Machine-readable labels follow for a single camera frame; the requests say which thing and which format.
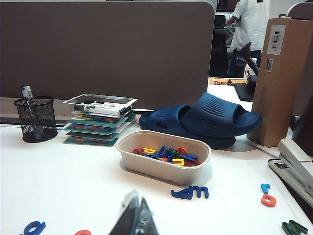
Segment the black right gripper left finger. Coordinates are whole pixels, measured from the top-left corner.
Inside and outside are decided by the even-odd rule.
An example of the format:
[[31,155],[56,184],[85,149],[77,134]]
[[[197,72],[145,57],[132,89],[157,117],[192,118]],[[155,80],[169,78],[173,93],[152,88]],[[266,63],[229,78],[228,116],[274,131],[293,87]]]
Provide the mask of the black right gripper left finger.
[[121,213],[116,224],[112,228],[111,235],[133,235],[139,217],[139,195],[133,189],[124,196],[121,203]]

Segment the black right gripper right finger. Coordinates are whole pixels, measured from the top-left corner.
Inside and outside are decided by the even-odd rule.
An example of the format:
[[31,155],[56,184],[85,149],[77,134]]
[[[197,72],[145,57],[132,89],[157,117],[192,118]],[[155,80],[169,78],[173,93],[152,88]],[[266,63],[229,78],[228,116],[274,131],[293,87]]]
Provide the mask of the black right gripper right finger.
[[144,197],[142,197],[140,204],[140,234],[158,235],[152,212],[150,211],[150,208]]

